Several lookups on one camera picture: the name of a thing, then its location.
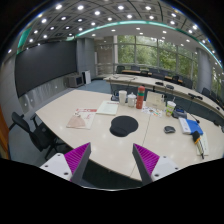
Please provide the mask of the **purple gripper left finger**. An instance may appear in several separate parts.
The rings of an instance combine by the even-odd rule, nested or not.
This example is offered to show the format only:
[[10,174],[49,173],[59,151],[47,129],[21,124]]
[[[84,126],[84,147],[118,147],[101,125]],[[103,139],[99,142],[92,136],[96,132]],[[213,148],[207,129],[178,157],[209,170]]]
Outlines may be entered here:
[[65,154],[65,160],[72,172],[72,183],[80,184],[90,154],[91,143],[81,145]]

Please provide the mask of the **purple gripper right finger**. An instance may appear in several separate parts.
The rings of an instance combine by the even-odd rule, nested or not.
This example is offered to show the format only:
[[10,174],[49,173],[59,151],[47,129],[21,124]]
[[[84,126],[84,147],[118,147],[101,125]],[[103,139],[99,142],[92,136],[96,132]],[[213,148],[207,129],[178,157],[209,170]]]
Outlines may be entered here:
[[150,184],[152,182],[151,175],[159,161],[159,156],[138,144],[133,144],[132,154],[135,158],[142,184]]

